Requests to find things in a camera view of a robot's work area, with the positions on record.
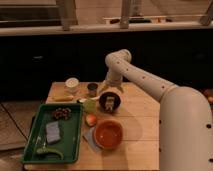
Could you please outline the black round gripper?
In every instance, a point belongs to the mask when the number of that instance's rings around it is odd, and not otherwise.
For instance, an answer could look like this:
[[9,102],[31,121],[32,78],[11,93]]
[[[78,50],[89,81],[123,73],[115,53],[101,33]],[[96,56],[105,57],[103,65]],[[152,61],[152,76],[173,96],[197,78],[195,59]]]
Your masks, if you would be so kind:
[[114,92],[105,92],[99,98],[100,107],[108,113],[113,113],[120,104],[121,99],[119,95]]

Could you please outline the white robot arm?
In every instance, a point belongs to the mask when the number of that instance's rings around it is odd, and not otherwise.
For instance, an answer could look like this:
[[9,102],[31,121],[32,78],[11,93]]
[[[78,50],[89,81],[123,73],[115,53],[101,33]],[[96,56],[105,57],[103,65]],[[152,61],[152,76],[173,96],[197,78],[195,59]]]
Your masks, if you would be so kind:
[[198,90],[178,86],[131,64],[129,50],[108,54],[104,87],[128,79],[160,103],[160,171],[213,171],[213,112]]

